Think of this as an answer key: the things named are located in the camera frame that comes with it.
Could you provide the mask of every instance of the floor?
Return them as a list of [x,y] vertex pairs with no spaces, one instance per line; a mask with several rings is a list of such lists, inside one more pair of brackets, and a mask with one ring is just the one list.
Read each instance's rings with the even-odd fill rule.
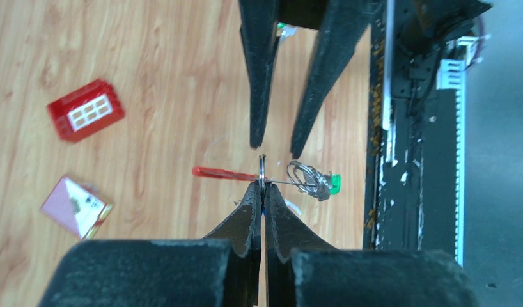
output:
[[[97,239],[209,232],[247,183],[193,178],[194,165],[256,173],[266,153],[269,176],[286,178],[315,32],[280,49],[265,142],[254,151],[239,25],[237,0],[0,0],[0,306],[36,304],[79,241],[39,211],[65,173],[116,204]],[[362,243],[369,58],[367,31],[300,159],[340,173],[339,195],[319,203],[281,187],[306,224],[346,249]],[[116,88],[125,119],[60,141],[45,106],[98,77]]]

